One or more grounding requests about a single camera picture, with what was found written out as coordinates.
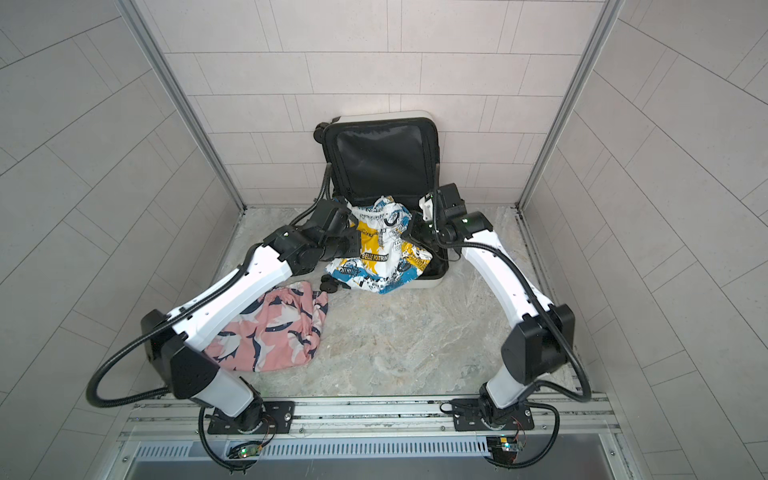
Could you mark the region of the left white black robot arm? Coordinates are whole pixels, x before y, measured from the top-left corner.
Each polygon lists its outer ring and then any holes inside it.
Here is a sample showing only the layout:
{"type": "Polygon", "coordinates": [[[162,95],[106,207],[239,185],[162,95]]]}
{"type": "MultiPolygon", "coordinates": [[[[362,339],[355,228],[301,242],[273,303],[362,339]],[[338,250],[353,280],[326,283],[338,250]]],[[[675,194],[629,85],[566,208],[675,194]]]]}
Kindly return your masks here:
{"type": "Polygon", "coordinates": [[[92,375],[85,395],[96,408],[116,408],[172,394],[212,408],[242,433],[257,430],[264,416],[259,393],[205,355],[205,348],[233,319],[281,282],[311,273],[322,261],[341,256],[358,244],[345,204],[330,196],[332,168],[324,171],[318,198],[290,224],[252,245],[237,269],[186,304],[163,313],[150,311],[141,335],[108,358],[92,375]],[[117,399],[98,393],[109,371],[143,347],[159,374],[160,388],[117,399]]]}

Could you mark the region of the right aluminium corner post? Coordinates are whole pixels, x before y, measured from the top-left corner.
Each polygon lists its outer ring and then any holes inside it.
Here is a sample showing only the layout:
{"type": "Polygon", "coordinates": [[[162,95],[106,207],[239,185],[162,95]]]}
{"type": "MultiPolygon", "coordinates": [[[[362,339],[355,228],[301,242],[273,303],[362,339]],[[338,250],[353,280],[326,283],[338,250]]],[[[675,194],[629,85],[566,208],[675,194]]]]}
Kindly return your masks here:
{"type": "Polygon", "coordinates": [[[573,77],[568,85],[566,94],[557,111],[553,124],[545,138],[542,149],[534,164],[531,175],[523,189],[517,209],[524,211],[532,201],[533,194],[540,183],[544,171],[553,155],[555,147],[575,109],[576,103],[593,71],[602,48],[618,18],[624,4],[621,0],[608,0],[604,3],[596,25],[588,39],[573,77]]]}

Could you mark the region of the right green circuit board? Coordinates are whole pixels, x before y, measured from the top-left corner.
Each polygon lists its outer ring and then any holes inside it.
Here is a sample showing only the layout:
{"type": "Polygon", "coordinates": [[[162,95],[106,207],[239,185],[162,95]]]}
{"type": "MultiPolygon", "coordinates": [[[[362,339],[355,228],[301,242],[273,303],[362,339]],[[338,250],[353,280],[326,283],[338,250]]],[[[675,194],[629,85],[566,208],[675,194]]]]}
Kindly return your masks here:
{"type": "Polygon", "coordinates": [[[514,464],[525,447],[517,437],[506,436],[488,436],[486,445],[490,459],[505,464],[514,464]]]}

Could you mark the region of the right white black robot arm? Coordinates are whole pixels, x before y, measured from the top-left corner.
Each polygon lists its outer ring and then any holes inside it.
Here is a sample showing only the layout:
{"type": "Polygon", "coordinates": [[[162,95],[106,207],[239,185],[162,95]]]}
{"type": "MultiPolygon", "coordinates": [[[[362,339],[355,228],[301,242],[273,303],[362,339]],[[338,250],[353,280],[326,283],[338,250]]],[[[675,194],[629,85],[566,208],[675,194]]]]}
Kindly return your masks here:
{"type": "Polygon", "coordinates": [[[420,204],[437,245],[476,269],[510,325],[501,347],[503,366],[481,387],[473,414],[490,428],[502,428],[516,411],[533,407],[528,398],[541,388],[589,402],[592,386],[573,348],[572,309],[554,304],[529,281],[487,217],[467,211],[456,185],[435,187],[420,204]]]}

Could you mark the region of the aluminium corner post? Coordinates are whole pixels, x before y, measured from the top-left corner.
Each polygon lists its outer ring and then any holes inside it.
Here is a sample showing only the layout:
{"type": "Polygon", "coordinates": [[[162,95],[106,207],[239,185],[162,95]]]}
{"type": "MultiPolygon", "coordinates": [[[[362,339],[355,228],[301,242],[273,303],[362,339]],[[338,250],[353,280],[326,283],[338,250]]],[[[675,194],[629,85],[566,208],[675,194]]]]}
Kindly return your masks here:
{"type": "Polygon", "coordinates": [[[532,201],[533,194],[540,183],[544,171],[553,155],[555,147],[575,109],[576,103],[593,71],[602,48],[618,18],[624,4],[621,0],[608,0],[604,3],[596,25],[588,39],[573,77],[568,85],[566,94],[557,111],[553,124],[545,138],[542,149],[534,164],[531,175],[523,189],[517,209],[524,211],[532,201]]]}
{"type": "Polygon", "coordinates": [[[244,213],[247,206],[243,202],[234,182],[226,171],[209,136],[204,131],[199,116],[194,111],[187,95],[183,92],[169,62],[163,55],[159,44],[150,32],[148,24],[139,11],[136,2],[131,0],[116,0],[115,3],[118,11],[125,20],[128,29],[144,53],[150,66],[155,71],[161,86],[176,107],[183,123],[195,140],[203,156],[221,180],[224,188],[227,190],[239,211],[244,213]]]}

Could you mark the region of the pink shark print shorts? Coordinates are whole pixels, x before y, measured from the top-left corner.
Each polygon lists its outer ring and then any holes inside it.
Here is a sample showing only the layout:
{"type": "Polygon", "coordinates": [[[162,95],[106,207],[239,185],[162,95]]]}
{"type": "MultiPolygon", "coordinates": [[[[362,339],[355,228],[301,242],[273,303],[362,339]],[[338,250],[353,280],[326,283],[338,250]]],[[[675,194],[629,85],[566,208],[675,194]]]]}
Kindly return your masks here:
{"type": "Polygon", "coordinates": [[[246,307],[204,349],[221,367],[269,372],[309,363],[317,353],[328,294],[307,281],[276,287],[246,307]]]}

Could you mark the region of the yellow blue print shorts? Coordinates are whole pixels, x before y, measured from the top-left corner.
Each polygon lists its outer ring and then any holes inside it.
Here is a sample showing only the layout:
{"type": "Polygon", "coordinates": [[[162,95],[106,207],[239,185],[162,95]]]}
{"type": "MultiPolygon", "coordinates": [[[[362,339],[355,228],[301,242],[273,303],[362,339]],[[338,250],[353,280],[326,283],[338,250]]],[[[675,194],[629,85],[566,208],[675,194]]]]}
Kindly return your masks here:
{"type": "Polygon", "coordinates": [[[360,247],[332,260],[327,274],[353,290],[387,294],[424,273],[433,255],[404,239],[412,220],[404,205],[382,196],[371,206],[350,210],[358,220],[360,247]]]}

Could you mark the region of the left aluminium corner post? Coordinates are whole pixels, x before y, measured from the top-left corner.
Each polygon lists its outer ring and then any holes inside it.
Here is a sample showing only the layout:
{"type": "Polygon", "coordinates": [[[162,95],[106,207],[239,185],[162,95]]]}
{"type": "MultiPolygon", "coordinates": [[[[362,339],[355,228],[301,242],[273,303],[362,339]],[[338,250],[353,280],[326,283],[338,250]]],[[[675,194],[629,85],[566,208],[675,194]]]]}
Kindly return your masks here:
{"type": "Polygon", "coordinates": [[[239,211],[244,213],[247,206],[243,202],[234,182],[226,171],[209,136],[204,131],[199,116],[194,111],[187,95],[183,92],[169,62],[163,55],[159,44],[150,32],[148,24],[139,11],[136,2],[131,0],[116,0],[115,3],[118,11],[125,20],[128,29],[144,53],[150,66],[155,71],[161,86],[176,107],[183,123],[195,140],[203,156],[221,180],[224,188],[227,190],[239,211]]]}

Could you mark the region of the aluminium mounting rail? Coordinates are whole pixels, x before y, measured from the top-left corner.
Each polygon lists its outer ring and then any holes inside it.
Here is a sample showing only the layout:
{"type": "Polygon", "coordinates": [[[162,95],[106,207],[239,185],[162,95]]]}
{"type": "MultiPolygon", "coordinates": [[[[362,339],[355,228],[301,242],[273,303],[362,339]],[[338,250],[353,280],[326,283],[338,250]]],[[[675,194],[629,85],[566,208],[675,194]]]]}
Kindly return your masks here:
{"type": "MultiPolygon", "coordinates": [[[[194,440],[203,425],[214,440],[243,439],[233,421],[213,411],[204,420],[189,401],[161,398],[134,404],[119,428],[120,440],[194,440]]],[[[607,433],[620,429],[614,409],[604,394],[578,403],[544,391],[530,397],[499,420],[482,417],[471,395],[390,397],[272,398],[264,402],[261,420],[249,437],[267,434],[278,439],[514,434],[546,435],[554,426],[563,434],[607,433]]]]}

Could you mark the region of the green circuit board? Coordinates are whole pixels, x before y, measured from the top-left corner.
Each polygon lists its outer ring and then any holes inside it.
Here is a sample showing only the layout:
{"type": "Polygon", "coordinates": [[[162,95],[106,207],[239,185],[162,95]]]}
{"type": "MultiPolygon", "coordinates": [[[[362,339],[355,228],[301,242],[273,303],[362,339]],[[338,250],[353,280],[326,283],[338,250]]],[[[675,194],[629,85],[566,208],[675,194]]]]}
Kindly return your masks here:
{"type": "Polygon", "coordinates": [[[261,455],[263,444],[261,442],[246,442],[231,447],[227,453],[227,458],[231,460],[246,460],[257,458],[261,455]]]}
{"type": "Polygon", "coordinates": [[[514,464],[525,447],[517,437],[506,436],[488,436],[486,445],[490,459],[505,464],[514,464]]]}

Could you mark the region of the left green circuit board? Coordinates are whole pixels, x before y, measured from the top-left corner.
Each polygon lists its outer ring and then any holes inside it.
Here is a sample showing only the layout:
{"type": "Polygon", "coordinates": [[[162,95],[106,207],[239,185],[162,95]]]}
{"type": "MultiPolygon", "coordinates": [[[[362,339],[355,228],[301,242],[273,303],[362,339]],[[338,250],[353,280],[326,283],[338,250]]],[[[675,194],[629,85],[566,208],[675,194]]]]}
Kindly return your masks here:
{"type": "Polygon", "coordinates": [[[231,447],[227,453],[227,458],[231,460],[246,460],[257,458],[261,455],[263,444],[261,442],[246,442],[231,447]]]}

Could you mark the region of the white black-lined carry-on suitcase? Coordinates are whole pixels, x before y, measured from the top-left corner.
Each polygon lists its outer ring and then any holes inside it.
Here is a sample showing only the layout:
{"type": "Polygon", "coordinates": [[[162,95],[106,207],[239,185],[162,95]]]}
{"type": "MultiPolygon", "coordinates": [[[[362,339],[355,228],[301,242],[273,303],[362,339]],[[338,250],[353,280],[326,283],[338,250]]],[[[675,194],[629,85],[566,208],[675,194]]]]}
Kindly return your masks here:
{"type": "Polygon", "coordinates": [[[406,239],[433,254],[426,271],[407,289],[438,286],[449,269],[447,251],[436,246],[419,201],[439,179],[439,132],[426,111],[340,116],[313,131],[331,168],[333,195],[356,207],[390,197],[412,215],[406,239]]]}

